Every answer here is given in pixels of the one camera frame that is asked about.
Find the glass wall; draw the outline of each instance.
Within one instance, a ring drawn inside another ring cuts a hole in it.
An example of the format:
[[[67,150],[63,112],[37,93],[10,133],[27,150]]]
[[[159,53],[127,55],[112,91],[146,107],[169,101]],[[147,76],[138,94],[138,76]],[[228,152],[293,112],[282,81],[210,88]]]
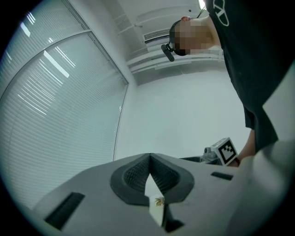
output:
[[[32,208],[113,161],[127,82],[67,2],[44,1],[28,15],[30,33],[20,25],[1,61],[0,161],[14,199]]]

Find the ear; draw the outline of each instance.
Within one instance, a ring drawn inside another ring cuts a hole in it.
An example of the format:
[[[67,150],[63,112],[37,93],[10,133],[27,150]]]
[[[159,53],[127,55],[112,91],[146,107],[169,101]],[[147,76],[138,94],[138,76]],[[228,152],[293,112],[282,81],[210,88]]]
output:
[[[182,20],[182,21],[190,21],[190,17],[187,17],[187,16],[185,16],[185,17],[181,17],[181,20]]]

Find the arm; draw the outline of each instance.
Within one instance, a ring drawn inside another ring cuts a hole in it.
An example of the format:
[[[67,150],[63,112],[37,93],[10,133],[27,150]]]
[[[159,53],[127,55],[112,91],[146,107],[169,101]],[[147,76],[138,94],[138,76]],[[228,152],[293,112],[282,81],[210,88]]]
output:
[[[255,131],[251,130],[249,138],[243,150],[238,154],[237,158],[241,161],[243,158],[255,155]],[[232,161],[229,166],[238,167],[236,161]]]

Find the black t-shirt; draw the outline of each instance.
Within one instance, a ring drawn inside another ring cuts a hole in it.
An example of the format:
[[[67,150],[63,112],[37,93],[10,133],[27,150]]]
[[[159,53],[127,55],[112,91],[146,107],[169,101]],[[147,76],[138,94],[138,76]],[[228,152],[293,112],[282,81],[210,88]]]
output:
[[[270,2],[260,7],[256,1],[205,1],[231,82],[244,106],[246,127],[255,130],[258,152],[277,140],[262,105],[281,82],[294,58],[294,50],[289,50],[294,46],[285,47],[286,34],[292,31],[288,29],[290,22],[286,25],[284,20],[272,17],[276,8],[271,4],[268,9]]]

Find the ceiling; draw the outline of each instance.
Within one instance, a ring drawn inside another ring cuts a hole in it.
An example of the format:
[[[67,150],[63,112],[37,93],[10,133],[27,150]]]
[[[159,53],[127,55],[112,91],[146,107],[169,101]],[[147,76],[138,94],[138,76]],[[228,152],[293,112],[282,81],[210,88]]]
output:
[[[161,44],[169,41],[167,36],[161,38],[156,36],[151,43],[145,42],[144,35],[157,32],[157,35],[163,36],[182,16],[197,17],[201,11],[198,0],[102,1],[117,25],[118,34],[124,38],[129,47],[130,56],[127,64],[133,74],[148,70],[159,71],[167,67],[198,61],[208,61],[208,63],[217,61],[224,64],[223,52],[219,47],[186,57],[174,54],[175,61],[171,63],[160,48]],[[207,15],[207,11],[204,11],[200,17]]]

